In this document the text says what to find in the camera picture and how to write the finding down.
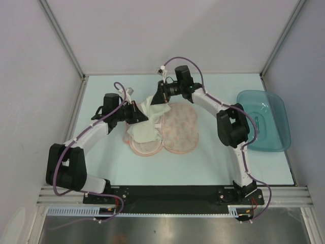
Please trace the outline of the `white bra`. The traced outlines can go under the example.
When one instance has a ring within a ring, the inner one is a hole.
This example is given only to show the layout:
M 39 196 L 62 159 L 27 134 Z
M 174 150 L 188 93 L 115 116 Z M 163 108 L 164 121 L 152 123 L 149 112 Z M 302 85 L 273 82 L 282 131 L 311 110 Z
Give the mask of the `white bra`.
M 127 130 L 127 134 L 137 143 L 147 143 L 161 139 L 160 132 L 155 125 L 171 107 L 168 103 L 152 105 L 152 100 L 153 96 L 149 96 L 140 104 L 141 111 L 148 117 L 148 120 L 130 125 Z

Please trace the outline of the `pink floral mesh laundry bag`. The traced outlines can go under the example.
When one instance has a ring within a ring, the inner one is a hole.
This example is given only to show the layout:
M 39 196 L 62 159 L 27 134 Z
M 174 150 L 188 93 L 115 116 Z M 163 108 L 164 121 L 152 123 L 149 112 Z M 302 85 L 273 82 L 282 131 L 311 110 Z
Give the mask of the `pink floral mesh laundry bag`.
M 172 103 L 171 110 L 155 122 L 159 138 L 145 143 L 138 143 L 125 132 L 123 141 L 131 150 L 143 157 L 152 156 L 163 148 L 171 153 L 186 154 L 193 151 L 199 142 L 198 115 L 188 103 Z

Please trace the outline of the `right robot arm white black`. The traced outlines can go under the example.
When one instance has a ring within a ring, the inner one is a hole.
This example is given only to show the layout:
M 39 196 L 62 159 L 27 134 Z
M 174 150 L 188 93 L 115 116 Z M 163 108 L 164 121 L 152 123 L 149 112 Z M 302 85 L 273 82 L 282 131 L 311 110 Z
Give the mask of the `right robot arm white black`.
M 253 179 L 248 167 L 248 114 L 241 104 L 227 105 L 212 97 L 202 83 L 195 83 L 188 66 L 175 68 L 176 80 L 167 83 L 165 66 L 157 69 L 162 77 L 153 96 L 152 105 L 166 104 L 170 97 L 181 95 L 189 102 L 200 106 L 216 118 L 217 135 L 232 156 L 235 176 L 233 186 L 234 198 L 240 204 L 246 204 L 257 191 L 257 180 Z

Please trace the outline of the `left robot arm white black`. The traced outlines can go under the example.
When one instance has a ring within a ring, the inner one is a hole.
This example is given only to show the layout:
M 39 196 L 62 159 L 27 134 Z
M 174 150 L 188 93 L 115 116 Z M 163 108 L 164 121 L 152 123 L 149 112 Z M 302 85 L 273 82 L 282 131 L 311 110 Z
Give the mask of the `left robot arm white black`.
M 85 158 L 88 152 L 109 135 L 119 122 L 129 125 L 148 121 L 135 101 L 126 101 L 115 93 L 105 94 L 103 105 L 91 118 L 92 123 L 64 144 L 53 144 L 49 149 L 46 183 L 54 188 L 92 192 L 101 203 L 111 200 L 112 190 L 107 179 L 87 173 Z

